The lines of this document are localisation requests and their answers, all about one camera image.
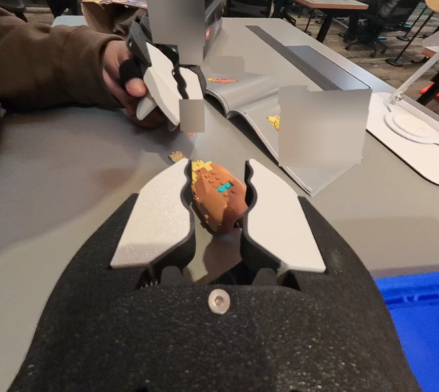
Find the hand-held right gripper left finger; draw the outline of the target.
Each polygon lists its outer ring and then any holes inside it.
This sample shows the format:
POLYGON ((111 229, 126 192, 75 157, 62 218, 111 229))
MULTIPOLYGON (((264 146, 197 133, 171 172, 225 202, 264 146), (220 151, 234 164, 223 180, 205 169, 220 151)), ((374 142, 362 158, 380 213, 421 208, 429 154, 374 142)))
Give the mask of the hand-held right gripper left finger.
POLYGON ((183 158, 143 186, 110 262, 112 269, 151 267, 181 245, 194 227, 183 192, 191 166, 183 158))

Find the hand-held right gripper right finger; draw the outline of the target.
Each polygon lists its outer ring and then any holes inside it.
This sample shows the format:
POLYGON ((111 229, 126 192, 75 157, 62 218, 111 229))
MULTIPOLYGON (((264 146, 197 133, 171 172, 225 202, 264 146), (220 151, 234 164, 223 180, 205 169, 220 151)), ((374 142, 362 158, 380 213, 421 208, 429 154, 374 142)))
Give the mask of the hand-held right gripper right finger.
POLYGON ((244 181, 243 261, 256 272, 269 267, 324 273, 326 265, 293 188, 255 159, 246 161, 244 181))

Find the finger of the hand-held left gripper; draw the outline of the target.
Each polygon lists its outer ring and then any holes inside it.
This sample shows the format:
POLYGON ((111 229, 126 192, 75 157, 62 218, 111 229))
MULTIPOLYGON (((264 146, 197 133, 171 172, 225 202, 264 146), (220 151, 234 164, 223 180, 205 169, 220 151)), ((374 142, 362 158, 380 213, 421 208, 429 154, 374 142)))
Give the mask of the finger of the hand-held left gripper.
POLYGON ((137 106, 137 119, 144 120, 158 107, 169 121, 170 130, 179 126, 179 100, 182 98, 173 76, 172 61, 156 46, 146 43, 151 65, 144 74, 148 93, 137 106))
POLYGON ((173 68, 179 98, 203 100, 206 93, 206 78, 198 65, 183 65, 173 68))

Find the brown brick model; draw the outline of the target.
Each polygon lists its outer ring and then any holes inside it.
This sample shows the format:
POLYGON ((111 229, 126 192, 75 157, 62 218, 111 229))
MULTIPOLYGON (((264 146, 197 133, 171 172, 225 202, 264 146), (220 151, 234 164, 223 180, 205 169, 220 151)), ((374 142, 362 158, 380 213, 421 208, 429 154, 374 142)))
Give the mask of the brown brick model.
POLYGON ((194 203, 206 225, 214 232, 230 233, 248 210, 246 186, 223 166, 192 161, 194 203))

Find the large blue storage bin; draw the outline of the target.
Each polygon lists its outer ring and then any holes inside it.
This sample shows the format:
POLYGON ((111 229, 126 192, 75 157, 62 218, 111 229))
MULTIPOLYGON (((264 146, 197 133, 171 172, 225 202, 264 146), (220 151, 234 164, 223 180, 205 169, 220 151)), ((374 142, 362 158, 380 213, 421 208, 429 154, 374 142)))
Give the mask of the large blue storage bin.
POLYGON ((439 390, 439 274, 376 278, 423 391, 439 390))

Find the person's left forearm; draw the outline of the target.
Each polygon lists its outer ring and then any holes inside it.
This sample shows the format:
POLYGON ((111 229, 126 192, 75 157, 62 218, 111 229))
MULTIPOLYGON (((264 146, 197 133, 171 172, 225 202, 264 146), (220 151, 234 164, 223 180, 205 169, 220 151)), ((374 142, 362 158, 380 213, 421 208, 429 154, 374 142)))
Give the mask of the person's left forearm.
POLYGON ((28 23, 0 10, 1 110, 23 113, 58 106, 122 108, 102 76, 108 43, 121 37, 88 26, 28 23))

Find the grey desk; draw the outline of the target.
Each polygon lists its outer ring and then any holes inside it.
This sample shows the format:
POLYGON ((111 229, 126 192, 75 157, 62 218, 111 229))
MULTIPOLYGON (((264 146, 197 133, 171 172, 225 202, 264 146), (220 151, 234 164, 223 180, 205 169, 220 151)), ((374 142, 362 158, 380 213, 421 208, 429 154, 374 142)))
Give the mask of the grey desk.
POLYGON ((366 133, 361 164, 305 197, 205 112, 194 138, 102 108, 2 121, 1 391, 421 391, 367 254, 418 269, 398 260, 423 257, 425 236, 438 253, 438 186, 366 133), (148 287, 151 267, 112 269, 140 189, 176 150, 243 182, 255 159, 287 182, 326 271, 209 285, 244 262, 241 231, 214 239, 191 209, 196 251, 183 266, 195 282, 148 287))

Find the background wooden desk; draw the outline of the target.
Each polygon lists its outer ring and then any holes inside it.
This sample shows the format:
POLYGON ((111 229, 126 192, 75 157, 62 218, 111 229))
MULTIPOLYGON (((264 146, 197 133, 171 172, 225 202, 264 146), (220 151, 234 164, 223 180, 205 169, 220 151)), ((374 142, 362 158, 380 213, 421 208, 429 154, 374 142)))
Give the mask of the background wooden desk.
POLYGON ((326 17, 321 24, 321 28, 316 36, 316 40, 323 43, 335 17, 342 15, 349 16, 353 11, 365 11, 367 4, 357 0, 292 0, 295 3, 310 9, 323 12, 326 17))

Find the person's left hand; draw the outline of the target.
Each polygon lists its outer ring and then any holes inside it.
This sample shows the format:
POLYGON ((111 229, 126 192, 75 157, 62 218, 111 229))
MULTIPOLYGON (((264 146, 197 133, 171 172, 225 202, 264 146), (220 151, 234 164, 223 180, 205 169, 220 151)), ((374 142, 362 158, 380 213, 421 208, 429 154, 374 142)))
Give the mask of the person's left hand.
POLYGON ((125 108, 128 117, 135 123, 148 129, 157 128, 168 122, 166 116, 155 108, 143 120, 137 118, 137 107, 140 100, 148 93, 148 88, 141 78, 129 80, 121 87, 119 68, 129 60, 131 54, 121 40, 110 41, 103 52, 102 77, 111 95, 125 108))

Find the cardboard brick set box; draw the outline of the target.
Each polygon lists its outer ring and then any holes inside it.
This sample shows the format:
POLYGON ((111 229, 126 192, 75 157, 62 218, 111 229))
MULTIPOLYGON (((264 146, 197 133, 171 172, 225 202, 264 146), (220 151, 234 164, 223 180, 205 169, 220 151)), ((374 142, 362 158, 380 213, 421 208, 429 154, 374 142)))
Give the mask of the cardboard brick set box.
MULTIPOLYGON (((213 0, 206 8, 206 32, 203 58, 206 58, 221 27, 226 0, 213 0)), ((131 22, 147 14, 146 0, 82 0, 86 23, 101 33, 128 34, 131 22)))

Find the grey instruction booklet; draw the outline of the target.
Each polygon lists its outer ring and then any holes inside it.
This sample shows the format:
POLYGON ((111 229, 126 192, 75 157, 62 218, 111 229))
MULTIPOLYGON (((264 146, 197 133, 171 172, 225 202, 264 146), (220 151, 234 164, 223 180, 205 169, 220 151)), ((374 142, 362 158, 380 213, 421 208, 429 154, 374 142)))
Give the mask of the grey instruction booklet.
POLYGON ((372 93, 353 77, 348 83, 326 76, 314 82, 316 91, 279 87, 255 73, 207 82, 225 116, 243 117, 278 166, 311 196, 362 162, 372 93))

